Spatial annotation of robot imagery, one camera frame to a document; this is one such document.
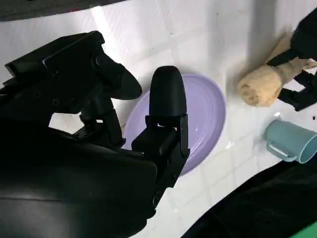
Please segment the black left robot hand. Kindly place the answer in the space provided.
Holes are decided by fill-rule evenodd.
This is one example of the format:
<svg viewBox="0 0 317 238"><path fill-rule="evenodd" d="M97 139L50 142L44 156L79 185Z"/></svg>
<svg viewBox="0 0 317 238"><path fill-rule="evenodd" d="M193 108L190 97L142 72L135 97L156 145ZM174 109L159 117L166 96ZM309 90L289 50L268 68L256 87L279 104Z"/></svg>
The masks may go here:
<svg viewBox="0 0 317 238"><path fill-rule="evenodd" d="M317 60L317 10L314 9L298 24L290 39L290 49L278 54L267 65L277 67L291 60ZM282 88L278 99L299 112L317 102L317 75L301 69L293 77L304 86L301 91Z"/></svg>

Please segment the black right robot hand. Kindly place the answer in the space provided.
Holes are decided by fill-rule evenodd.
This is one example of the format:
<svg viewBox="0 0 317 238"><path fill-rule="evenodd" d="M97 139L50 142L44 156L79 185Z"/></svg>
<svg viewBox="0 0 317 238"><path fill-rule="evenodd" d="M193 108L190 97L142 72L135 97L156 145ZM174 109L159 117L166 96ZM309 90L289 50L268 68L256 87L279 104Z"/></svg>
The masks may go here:
<svg viewBox="0 0 317 238"><path fill-rule="evenodd" d="M159 67L146 128L125 139L112 100L142 94L98 31L60 37L6 64L0 90L0 235L127 238L141 231L190 155L178 68Z"/></svg>

